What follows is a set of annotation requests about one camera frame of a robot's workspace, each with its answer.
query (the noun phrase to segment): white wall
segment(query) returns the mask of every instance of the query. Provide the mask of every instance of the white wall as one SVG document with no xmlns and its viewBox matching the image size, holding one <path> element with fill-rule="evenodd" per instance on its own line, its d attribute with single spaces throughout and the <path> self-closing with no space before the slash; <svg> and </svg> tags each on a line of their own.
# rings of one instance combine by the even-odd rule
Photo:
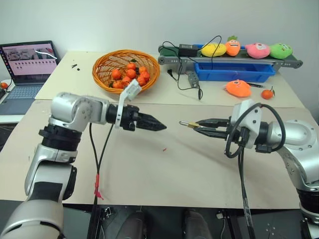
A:
<svg viewBox="0 0 319 239">
<path fill-rule="evenodd" d="M 318 0 L 2 0 L 0 43 L 53 40 L 67 50 L 131 48 L 156 53 L 164 40 L 260 41 L 290 44 L 304 65 L 282 68 L 305 106 L 319 119 Z M 7 78 L 0 65 L 0 80 Z"/>
</svg>

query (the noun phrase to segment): orange basket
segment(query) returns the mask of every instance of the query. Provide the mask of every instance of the orange basket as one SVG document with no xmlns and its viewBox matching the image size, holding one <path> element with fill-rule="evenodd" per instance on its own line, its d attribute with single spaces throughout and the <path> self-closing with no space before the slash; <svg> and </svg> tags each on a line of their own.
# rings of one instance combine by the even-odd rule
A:
<svg viewBox="0 0 319 239">
<path fill-rule="evenodd" d="M 92 70 L 95 83 L 104 90 L 119 95 L 123 89 L 109 87 L 109 85 L 115 81 L 111 73 L 117 68 L 120 70 L 122 76 L 125 76 L 126 66 L 132 61 L 136 64 L 136 67 L 145 66 L 150 74 L 150 80 L 146 85 L 142 86 L 142 91 L 152 87 L 160 75 L 160 65 L 152 56 L 134 50 L 114 51 L 99 58 L 95 62 Z"/>
</svg>

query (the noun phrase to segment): power adapter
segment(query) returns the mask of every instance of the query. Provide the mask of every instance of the power adapter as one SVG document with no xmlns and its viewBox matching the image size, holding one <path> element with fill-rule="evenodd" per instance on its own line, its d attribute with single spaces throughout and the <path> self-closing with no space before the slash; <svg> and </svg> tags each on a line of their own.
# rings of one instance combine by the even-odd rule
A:
<svg viewBox="0 0 319 239">
<path fill-rule="evenodd" d="M 178 48 L 178 56 L 196 57 L 199 47 L 196 45 L 180 44 Z"/>
</svg>

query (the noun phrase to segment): floor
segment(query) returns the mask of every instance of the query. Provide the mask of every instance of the floor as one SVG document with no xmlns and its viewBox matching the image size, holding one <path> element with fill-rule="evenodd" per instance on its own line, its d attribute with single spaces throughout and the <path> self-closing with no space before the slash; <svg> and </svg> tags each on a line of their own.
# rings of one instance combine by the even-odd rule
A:
<svg viewBox="0 0 319 239">
<path fill-rule="evenodd" d="M 16 201 L 0 200 L 0 232 L 9 216 L 20 204 Z M 115 239 L 124 220 L 131 213 L 142 210 L 145 214 L 149 239 L 182 239 L 182 215 L 184 208 L 153 206 L 112 206 L 114 213 L 103 222 L 104 234 L 100 239 Z M 196 208 L 205 218 L 213 239 L 219 239 L 223 220 L 216 218 L 218 209 Z M 302 215 L 299 210 L 267 211 L 253 215 L 253 223 L 258 239 L 300 239 L 299 222 Z M 64 234 L 68 239 L 86 239 L 90 221 L 87 212 L 64 208 Z M 248 237 L 244 217 L 238 217 L 242 238 Z M 230 239 L 230 231 L 226 224 L 223 239 Z"/>
</svg>

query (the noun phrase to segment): blue plastic bin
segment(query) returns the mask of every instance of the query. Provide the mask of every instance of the blue plastic bin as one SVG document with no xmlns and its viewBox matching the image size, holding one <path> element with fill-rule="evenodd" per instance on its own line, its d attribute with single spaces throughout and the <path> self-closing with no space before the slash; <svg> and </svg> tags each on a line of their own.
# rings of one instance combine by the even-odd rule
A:
<svg viewBox="0 0 319 239">
<path fill-rule="evenodd" d="M 268 77 L 274 76 L 271 65 L 240 64 L 240 63 L 195 63 L 195 71 L 200 81 L 234 81 L 265 82 Z"/>
</svg>

